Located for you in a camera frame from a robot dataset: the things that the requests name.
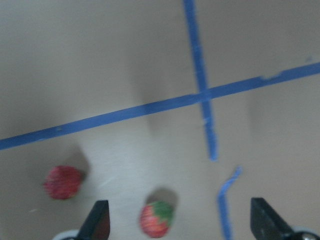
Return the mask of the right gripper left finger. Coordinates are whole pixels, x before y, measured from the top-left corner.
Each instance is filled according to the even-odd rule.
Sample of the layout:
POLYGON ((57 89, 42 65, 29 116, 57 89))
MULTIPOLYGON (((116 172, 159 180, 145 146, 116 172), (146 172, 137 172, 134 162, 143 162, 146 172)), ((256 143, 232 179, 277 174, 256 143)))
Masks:
POLYGON ((108 240, 110 232, 109 201, 98 200, 81 226, 77 238, 80 240, 108 240))

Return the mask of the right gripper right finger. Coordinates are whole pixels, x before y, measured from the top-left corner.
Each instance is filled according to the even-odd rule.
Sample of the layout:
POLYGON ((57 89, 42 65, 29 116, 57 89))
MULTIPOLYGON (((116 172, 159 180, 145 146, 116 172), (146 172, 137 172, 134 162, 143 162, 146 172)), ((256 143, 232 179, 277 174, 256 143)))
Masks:
POLYGON ((250 230, 256 240, 290 240, 294 230, 262 197, 250 200, 250 230))

